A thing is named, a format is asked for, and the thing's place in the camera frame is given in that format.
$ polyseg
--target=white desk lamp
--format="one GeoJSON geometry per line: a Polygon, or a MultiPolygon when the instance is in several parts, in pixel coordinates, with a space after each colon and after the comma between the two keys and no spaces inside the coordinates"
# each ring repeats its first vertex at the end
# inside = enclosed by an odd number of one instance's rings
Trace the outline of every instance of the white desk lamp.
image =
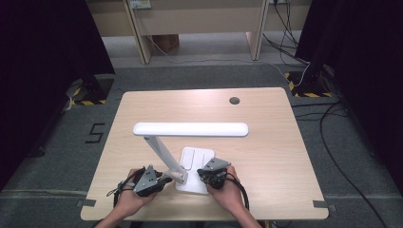
{"type": "Polygon", "coordinates": [[[179,191],[207,194],[198,169],[215,156],[211,149],[185,147],[181,164],[174,159],[159,137],[245,137],[249,133],[246,123],[136,123],[136,136],[144,136],[145,141],[163,160],[176,181],[179,191]]]}

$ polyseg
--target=lamp base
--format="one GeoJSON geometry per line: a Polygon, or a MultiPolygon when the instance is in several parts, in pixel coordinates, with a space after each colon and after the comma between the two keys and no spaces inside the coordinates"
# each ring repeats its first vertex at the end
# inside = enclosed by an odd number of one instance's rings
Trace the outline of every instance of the lamp base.
{"type": "Polygon", "coordinates": [[[207,194],[204,182],[198,174],[198,169],[204,166],[215,156],[211,149],[185,147],[182,151],[181,166],[187,172],[187,179],[184,183],[176,183],[176,189],[181,192],[207,194]]]}

